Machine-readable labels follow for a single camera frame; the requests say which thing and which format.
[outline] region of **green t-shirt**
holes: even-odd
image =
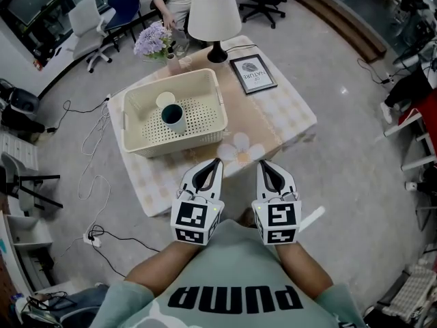
[[[227,220],[164,293],[120,282],[91,328],[365,327],[345,285],[315,301],[297,288],[257,230]]]

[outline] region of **hand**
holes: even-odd
[[[176,28],[175,18],[173,17],[172,14],[165,14],[163,18],[164,18],[164,27],[166,27],[167,29]]]

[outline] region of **framed picture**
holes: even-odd
[[[232,59],[230,63],[246,95],[278,86],[259,55]]]

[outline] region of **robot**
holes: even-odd
[[[220,201],[223,162],[210,159],[189,169],[182,178],[178,198],[171,206],[171,229],[175,240],[206,245],[225,204]],[[295,243],[296,236],[323,215],[319,207],[301,221],[293,176],[277,164],[257,164],[257,199],[252,202],[255,224],[265,245]]]

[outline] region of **perforated basket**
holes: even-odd
[[[174,94],[185,111],[186,131],[174,133],[161,120],[156,98]],[[123,102],[122,144],[147,158],[213,144],[223,138],[227,116],[213,70],[202,69],[161,79],[127,91]]]

